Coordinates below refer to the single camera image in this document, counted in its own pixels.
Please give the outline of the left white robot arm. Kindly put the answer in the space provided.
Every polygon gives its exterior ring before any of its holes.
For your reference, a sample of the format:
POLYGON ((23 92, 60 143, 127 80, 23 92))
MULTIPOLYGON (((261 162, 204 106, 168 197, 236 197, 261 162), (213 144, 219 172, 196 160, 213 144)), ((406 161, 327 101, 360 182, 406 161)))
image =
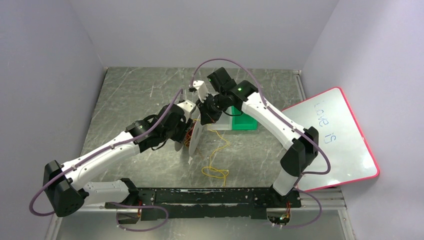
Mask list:
POLYGON ((109 142, 77 159, 63 164, 49 162, 44 167, 43 184, 53 212, 66 217, 91 204, 139 205, 139 190, 129 178, 112 182, 93 182, 93 178, 117 161, 157 151, 168 141, 174 141, 178 151, 195 109, 189 100, 165 105, 158 114, 133 122, 109 142))

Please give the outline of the white cable spool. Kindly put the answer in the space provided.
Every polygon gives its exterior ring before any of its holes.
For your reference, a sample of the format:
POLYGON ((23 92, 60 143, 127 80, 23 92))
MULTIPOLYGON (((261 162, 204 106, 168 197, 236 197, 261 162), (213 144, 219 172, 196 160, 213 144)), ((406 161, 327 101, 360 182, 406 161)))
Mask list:
POLYGON ((188 155, 194 157, 200 142, 204 126, 201 124, 201 116, 192 120, 191 125, 183 132, 182 141, 174 143, 174 150, 179 152, 183 147, 188 148, 188 155))

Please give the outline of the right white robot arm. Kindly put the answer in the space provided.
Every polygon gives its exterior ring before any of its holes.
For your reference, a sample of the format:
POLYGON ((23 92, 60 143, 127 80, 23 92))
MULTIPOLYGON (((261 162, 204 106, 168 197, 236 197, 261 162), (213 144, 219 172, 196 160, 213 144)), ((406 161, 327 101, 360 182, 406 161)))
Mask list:
POLYGON ((207 79, 215 95, 208 91, 206 83, 201 80, 193 80, 189 87, 191 92, 198 95, 196 105, 200 111, 200 123, 214 124, 228 108, 234 107, 265 127, 286 149, 280 160, 281 170, 272 188, 281 196, 287 195, 319 153, 318 130, 295 123, 262 98, 259 89, 250 81, 237 83, 223 67, 209 74, 207 79))

